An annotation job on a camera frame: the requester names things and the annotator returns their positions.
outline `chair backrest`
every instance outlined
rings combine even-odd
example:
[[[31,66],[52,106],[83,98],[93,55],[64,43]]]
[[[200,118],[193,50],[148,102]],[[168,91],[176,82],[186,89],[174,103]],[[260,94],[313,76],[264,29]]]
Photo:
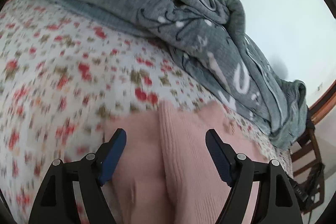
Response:
[[[299,178],[304,175],[304,173],[308,174],[309,170],[316,164],[321,163],[321,154],[320,149],[318,146],[318,143],[315,138],[314,130],[311,128],[307,128],[305,133],[298,139],[298,143],[300,144],[301,148],[294,153],[291,154],[293,166],[295,165],[295,162],[298,162],[301,160],[304,162],[303,166],[299,165],[299,168],[294,171],[294,179]],[[302,183],[300,183],[302,186],[304,186],[307,182],[304,180]],[[320,206],[324,202],[324,196],[325,196],[325,185],[324,185],[324,175],[323,172],[321,173],[319,179],[318,179],[318,186],[313,190],[313,194],[317,195],[319,197],[318,200],[315,200],[314,204],[310,208],[307,208],[303,211],[304,214],[309,213],[316,207]]]

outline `bed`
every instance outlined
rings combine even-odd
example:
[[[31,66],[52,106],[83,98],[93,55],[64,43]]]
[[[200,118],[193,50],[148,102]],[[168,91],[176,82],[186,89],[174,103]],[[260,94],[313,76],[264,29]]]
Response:
[[[217,100],[177,67],[164,43],[107,28],[46,0],[10,0],[0,12],[0,188],[18,223],[27,223],[54,159],[81,159],[105,140],[102,123],[168,100],[194,110]],[[225,107],[227,129],[242,130],[290,176],[288,151]],[[111,189],[106,200],[116,210]],[[82,223],[88,223],[78,185]]]

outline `pink sweater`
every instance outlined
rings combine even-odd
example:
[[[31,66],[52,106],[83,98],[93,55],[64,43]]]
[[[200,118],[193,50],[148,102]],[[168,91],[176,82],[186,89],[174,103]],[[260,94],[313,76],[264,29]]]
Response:
[[[225,131],[223,108],[211,102],[198,112],[182,112],[162,102],[157,112],[131,114],[108,122],[127,133],[127,144],[113,174],[124,224],[214,224],[230,192],[205,145],[214,128],[223,142],[251,160],[266,162],[241,132]],[[257,197],[254,183],[243,223],[250,223]]]

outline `red flower print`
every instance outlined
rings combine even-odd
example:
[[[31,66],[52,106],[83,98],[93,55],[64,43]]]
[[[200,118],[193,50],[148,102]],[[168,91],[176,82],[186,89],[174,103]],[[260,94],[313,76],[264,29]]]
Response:
[[[34,54],[34,53],[36,53],[36,48],[35,47],[31,47],[29,49],[29,54]]]
[[[152,105],[155,105],[158,103],[158,96],[156,93],[151,92],[148,96],[147,96],[147,101],[151,102]]]
[[[63,127],[57,127],[55,137],[60,138],[63,134]]]
[[[142,59],[141,57],[137,57],[137,58],[136,58],[136,61],[137,61],[139,64],[142,64],[142,63],[145,62],[145,60]]]
[[[74,131],[75,131],[75,125],[72,124],[72,123],[69,123],[68,126],[65,129],[65,134],[66,135],[72,135]]]
[[[173,68],[169,65],[165,65],[165,64],[161,64],[161,71],[165,72],[165,71],[172,71]]]
[[[107,37],[107,35],[103,32],[102,27],[95,27],[93,28],[95,30],[95,34],[97,37],[101,38],[101,39],[105,39]]]
[[[72,135],[74,131],[75,131],[75,125],[73,123],[68,122],[66,126],[57,127],[55,137],[57,139],[62,138],[62,144],[65,145],[67,143],[68,136]]]
[[[147,94],[145,92],[143,92],[141,88],[136,88],[135,89],[135,96],[141,102],[144,102],[144,101],[147,100]]]
[[[90,66],[88,64],[80,62],[78,65],[78,70],[82,73],[85,73],[90,70]]]
[[[54,38],[54,41],[62,41],[63,37],[61,35],[58,35]]]
[[[25,85],[23,85],[21,89],[16,90],[13,95],[15,103],[17,104],[22,97],[26,96],[28,94],[28,91],[29,89],[25,89]]]
[[[71,162],[71,159],[69,156],[64,156],[64,163]]]
[[[67,98],[61,97],[59,100],[58,110],[63,111],[67,107]]]
[[[68,78],[63,75],[57,83],[57,89],[61,90],[66,85],[67,82],[68,82]]]
[[[15,70],[17,68],[17,60],[10,60],[6,64],[6,69]]]
[[[57,31],[59,29],[59,26],[56,24],[48,25],[46,28],[50,31]]]
[[[89,96],[85,96],[84,99],[83,99],[83,106],[87,106],[87,103],[89,102]]]
[[[44,64],[45,64],[45,61],[42,61],[42,62],[38,63],[35,70],[39,70],[41,67],[44,66]]]
[[[17,161],[13,159],[12,161],[12,177],[15,179],[19,174],[19,169],[17,168]]]
[[[97,124],[97,126],[96,126],[96,131],[100,131],[100,130],[102,130],[103,129],[103,127],[102,127],[102,125],[99,123],[99,124]]]
[[[111,51],[110,55],[117,55],[118,53],[119,53],[119,51],[118,51],[116,48],[114,48],[114,49]]]
[[[76,149],[76,154],[78,156],[83,155],[83,154],[87,154],[89,152],[89,147],[88,146],[80,146],[77,147]]]
[[[8,148],[10,151],[13,150],[19,138],[20,138],[20,134],[15,129],[13,129],[12,134],[10,135],[10,138],[9,138],[9,143],[8,143]]]
[[[22,208],[22,211],[25,213],[26,212],[26,206],[31,203],[32,199],[30,198],[29,195],[25,194],[22,191],[22,194],[16,195],[16,203]]]
[[[143,78],[145,85],[151,86],[153,84],[152,80],[149,77],[144,77]]]
[[[145,61],[145,65],[146,65],[147,67],[153,67],[153,66],[154,66],[154,64],[153,64],[151,61],[149,61],[149,60],[146,60],[146,61]]]
[[[85,73],[82,73],[82,79],[84,81],[91,81],[92,80],[92,76],[91,76],[90,73],[85,72]]]
[[[39,177],[41,173],[41,164],[36,163],[34,167],[34,175]]]
[[[15,23],[6,25],[6,28],[8,28],[8,29],[13,29],[14,27],[15,27]]]
[[[16,109],[16,114],[21,115],[23,113],[23,111],[24,111],[23,106],[19,106]]]

